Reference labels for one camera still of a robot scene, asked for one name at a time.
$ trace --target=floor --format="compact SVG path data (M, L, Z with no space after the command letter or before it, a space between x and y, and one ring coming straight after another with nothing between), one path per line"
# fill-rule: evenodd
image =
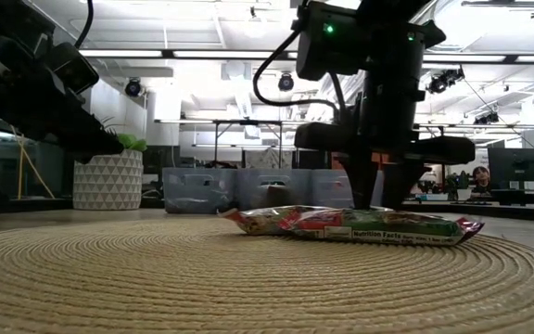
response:
M449 219L458 219L458 214L442 214ZM534 222L512 219L474 217L486 223L482 234L505 238L534 248ZM132 212L84 212L51 211L0 214L0 231L49 225L84 224L105 221L135 221L170 219L162 209L141 209Z

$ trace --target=wall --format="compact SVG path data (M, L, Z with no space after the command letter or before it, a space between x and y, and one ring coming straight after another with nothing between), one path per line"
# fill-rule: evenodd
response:
M181 100L162 93L147 95L146 141L148 145L178 146L179 124L157 123L156 119L179 120Z
M89 94L90 112L99 120L110 117L111 119L105 122L106 126L112 125L108 128L119 134L146 137L145 109L102 80L92 87L92 92Z

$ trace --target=black cable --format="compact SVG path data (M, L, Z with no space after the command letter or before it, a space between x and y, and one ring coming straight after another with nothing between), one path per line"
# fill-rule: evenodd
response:
M335 89L335 95L337 96L337 103L339 104L339 111L345 112L345 99L343 97L343 90L341 89L341 83L339 78L333 72L329 72L331 81L333 82L333 88Z
M473 86L471 86L471 84L463 79L463 81L469 86L469 88L471 88L471 90L473 91L473 93L475 93L475 95L477 97L479 97L479 100L481 100L481 102L483 102L483 104L489 108L490 110L492 110L492 108L490 107L490 105L483 99L483 97L481 97L479 95L479 93L475 90L475 88L473 88ZM530 147L534 148L534 145L531 144L531 142L529 142L525 137L523 137L523 135L521 133L519 133L518 131L515 130L515 128L513 127L510 127L510 124L508 124L502 117L500 117L500 115L498 114L498 112L496 111L496 116L498 116L498 120L500 120L501 122L503 122L504 124L508 125L508 127L510 128L510 130L512 130L515 134L517 134L520 139L524 140Z
M265 96L261 95L261 92L259 91L259 78L261 77L261 74L267 69L267 67L279 56L282 52L290 45L294 40L300 35L300 31L293 31L286 39L285 41L279 45L275 51L259 66L259 69L255 73L255 76L252 78L252 89L255 93L255 96L259 99L260 102L274 107L291 107L291 106L298 106L298 105L306 105L306 104L324 104L326 106L329 106L333 109L333 112L335 114L339 113L339 109L335 105L335 103L323 99L306 99L306 100L299 100L299 101L272 101Z
M94 0L88 0L88 18L85 20L82 33L80 33L80 36L78 37L77 41L75 41L74 46L76 49L80 49L80 47L82 47L83 41L85 41L85 36L87 36L88 33L90 32L90 28L92 27L93 20L94 20Z

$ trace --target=yellow cable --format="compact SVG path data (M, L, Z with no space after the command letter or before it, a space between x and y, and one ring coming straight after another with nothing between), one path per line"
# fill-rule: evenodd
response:
M40 181L41 185L44 186L44 189L46 189L46 192L48 192L48 195L51 197L51 199L55 199L55 195L53 195L53 192L51 192L51 189L49 189L48 186L46 186L45 181L43 181L43 178L41 177L41 175L36 170L36 167L34 167L34 164L32 163L32 160L30 159L30 156L28 156L28 152L26 152L26 149L24 149L24 144L19 141L18 134L16 134L16 129L12 125L9 125L9 126L11 127L11 131L14 133L14 136L16 137L16 142L19 145L19 149L24 154L24 157L26 158L26 161L28 161L28 163L32 167L32 170L36 174L36 177L38 178L38 181Z
M21 144L24 143L24 135L21 138ZM22 178L24 176L24 153L19 150L19 175L18 175L18 199L22 199Z

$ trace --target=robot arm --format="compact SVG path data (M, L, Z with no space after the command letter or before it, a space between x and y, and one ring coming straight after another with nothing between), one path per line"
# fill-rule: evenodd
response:
M414 130L415 106L426 93L418 89L424 51L446 39L433 21L409 23L428 2L363 0L352 10L305 1L294 32L282 45L299 35L296 70L302 79L366 71L362 95L352 109L339 111L338 123L303 124L295 139L299 148L344 153L342 164L357 209L369 208L378 170L373 152L386 153L394 162L384 171L383 205L390 208L401 205L426 171L425 163L460 164L475 158L475 145L467 138L419 140Z
M52 135L76 160L122 152L82 108L81 92L98 75L70 44L53 45L55 25L21 0L0 0L0 118L25 136Z

